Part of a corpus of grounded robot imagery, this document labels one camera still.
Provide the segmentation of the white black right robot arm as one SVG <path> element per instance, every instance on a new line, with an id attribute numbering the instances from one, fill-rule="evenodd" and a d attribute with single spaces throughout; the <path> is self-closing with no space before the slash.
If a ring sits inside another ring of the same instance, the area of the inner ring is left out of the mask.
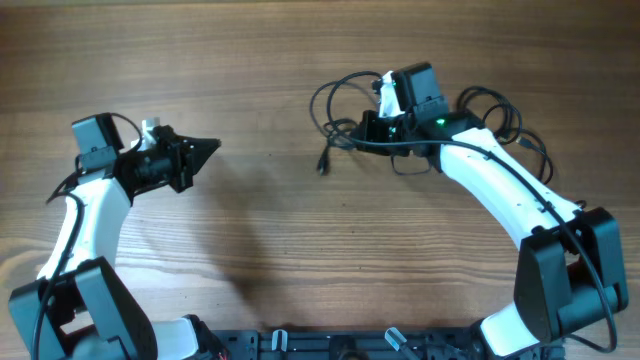
<path id="1" fill-rule="evenodd" d="M 476 89 L 449 103 L 427 63 L 374 74 L 372 87 L 379 105 L 351 132 L 357 149 L 425 158 L 467 189 L 517 248 L 513 299 L 479 325 L 489 356 L 507 358 L 576 338 L 598 321 L 612 323 L 627 308 L 616 220 L 603 208 L 562 198 L 506 152 L 522 123 L 505 98 L 495 100 L 504 121 L 494 131 L 469 109 Z"/>

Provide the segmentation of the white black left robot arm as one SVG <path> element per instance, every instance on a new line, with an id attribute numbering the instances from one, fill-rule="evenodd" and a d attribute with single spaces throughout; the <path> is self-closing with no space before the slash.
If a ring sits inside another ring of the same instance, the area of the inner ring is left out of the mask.
<path id="1" fill-rule="evenodd" d="M 147 119 L 126 149 L 118 117 L 73 123 L 75 169 L 51 194 L 65 200 L 65 218 L 35 281 L 12 291 L 13 322 L 33 359 L 226 359 L 228 349 L 197 316 L 152 322 L 114 270 L 135 198 L 165 186 L 185 191 L 221 142 Z"/>

